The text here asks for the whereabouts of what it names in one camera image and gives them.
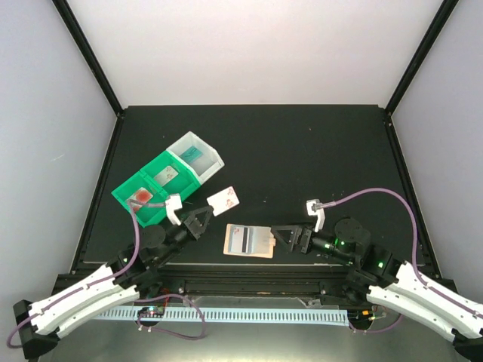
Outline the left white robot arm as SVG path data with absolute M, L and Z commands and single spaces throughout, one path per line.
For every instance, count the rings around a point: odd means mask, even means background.
M 58 342 L 83 323 L 111 308 L 128 302 L 151 303 L 180 299 L 190 307 L 194 302 L 183 294 L 161 295 L 159 271 L 206 231 L 213 215 L 206 206 L 188 212 L 180 223 L 158 230 L 142 241 L 140 227 L 134 221 L 134 244 L 111 262 L 59 293 L 37 302 L 21 300 L 14 305 L 16 327 L 7 337 L 9 348 L 22 350 L 26 360 L 52 351 Z M 20 343 L 12 342 L 13 336 Z

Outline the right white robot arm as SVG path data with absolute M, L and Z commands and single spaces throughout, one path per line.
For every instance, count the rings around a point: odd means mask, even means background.
M 347 266 L 346 280 L 336 287 L 334 297 L 353 305 L 369 302 L 390 308 L 448 340 L 467 360 L 482 359 L 482 305 L 397 259 L 375 244 L 355 219 L 341 219 L 330 232 L 296 224 L 275 225 L 271 233 L 290 251 L 315 252 Z

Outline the floral credit card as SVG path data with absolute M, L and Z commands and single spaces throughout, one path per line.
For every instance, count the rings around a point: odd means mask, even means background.
M 217 192 L 207 198 L 207 203 L 213 208 L 213 215 L 219 216 L 222 213 L 239 205 L 239 199 L 232 186 Z

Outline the tan card holder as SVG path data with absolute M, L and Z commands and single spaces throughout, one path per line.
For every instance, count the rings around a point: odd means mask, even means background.
M 231 255 L 231 256 L 246 256 L 246 257 L 264 258 L 264 259 L 271 259 L 271 258 L 273 258 L 273 253 L 274 253 L 276 241 L 275 241 L 275 237 L 271 233 L 271 229 L 270 229 L 270 239 L 269 239 L 269 241 L 270 241 L 270 249 L 269 249 L 269 252 L 267 254 L 246 255 L 246 254 L 229 253 L 227 251 L 227 249 L 228 249 L 228 226 L 229 225 L 235 225 L 235 224 L 228 224 L 226 226 L 225 241 L 224 241 L 224 245 L 223 245 L 223 253 L 225 255 Z

